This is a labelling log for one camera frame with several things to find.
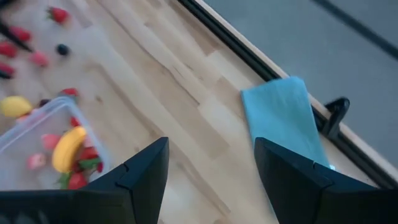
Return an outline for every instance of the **plastic bin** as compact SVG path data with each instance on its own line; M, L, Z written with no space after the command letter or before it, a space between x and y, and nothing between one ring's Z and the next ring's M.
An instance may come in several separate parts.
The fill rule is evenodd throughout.
M57 181L61 173L53 168L52 152L43 148L41 136L43 134L61 136L72 128L71 116L74 116L86 129L87 137L92 141L103 162L102 173L92 173L89 181L109 171L107 150L98 141L75 102L67 96L62 96L51 100L0 137L0 190L60 188ZM37 170L29 170L26 161L29 156L37 152L46 154L47 164Z

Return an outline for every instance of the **blue cloth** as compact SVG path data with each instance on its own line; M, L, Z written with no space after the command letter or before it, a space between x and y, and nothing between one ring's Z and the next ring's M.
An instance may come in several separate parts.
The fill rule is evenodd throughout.
M264 137L329 167L303 80L275 80L241 95L253 145Z

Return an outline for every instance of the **red strawberry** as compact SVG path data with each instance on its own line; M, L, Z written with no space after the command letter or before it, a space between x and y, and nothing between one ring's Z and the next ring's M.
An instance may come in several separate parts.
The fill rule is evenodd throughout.
M21 41L30 40L30 32L21 27L10 27L10 31Z
M69 18L69 13L66 10L57 7L49 7L47 12L49 14L49 18L59 24L63 24Z
M79 160L95 159L97 157L98 154L94 147L86 147L83 152L81 152Z
M2 62L0 62L0 70L6 72L8 75L12 75L15 72L14 68Z
M17 48L8 41L0 42L0 54L13 58L17 55Z
M49 64L49 60L42 52L34 52L29 56L31 62L41 67L46 67Z
M77 126L80 126L80 123L75 117L71 117L70 118L70 125L72 127L77 127Z
M76 88L67 88L67 89L62 90L60 93L75 96L75 97L79 96L79 91L77 91Z
M88 184L84 174L82 172L77 172L72 174L69 179L68 189L76 190L82 188Z
M45 154L43 153L36 153L27 159L27 167L30 170L38 169L40 167L43 167L47 163L47 160L45 158Z
M58 142L61 140L61 136L56 134L43 134L42 135L42 144L44 149L52 151L57 146Z
M104 164L102 162L97 164L97 172L102 173L103 169L104 169Z

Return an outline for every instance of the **toy banana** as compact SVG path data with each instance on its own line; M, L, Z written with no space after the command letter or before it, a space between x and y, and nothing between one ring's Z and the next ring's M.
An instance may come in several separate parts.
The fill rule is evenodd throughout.
M52 165L58 172L66 173L71 171L76 153L86 135L86 130L81 126L77 126L61 137L52 155Z
M7 117L19 118L33 109L27 99L21 96L8 96L1 102L1 111Z

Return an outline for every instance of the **black clamp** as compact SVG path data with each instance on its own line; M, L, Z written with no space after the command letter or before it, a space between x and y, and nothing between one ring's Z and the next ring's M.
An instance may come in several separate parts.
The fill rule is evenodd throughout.
M340 130L339 124L348 111L349 99L341 97L326 104L325 107L331 113L331 116L323 125L321 133L329 139L334 139Z

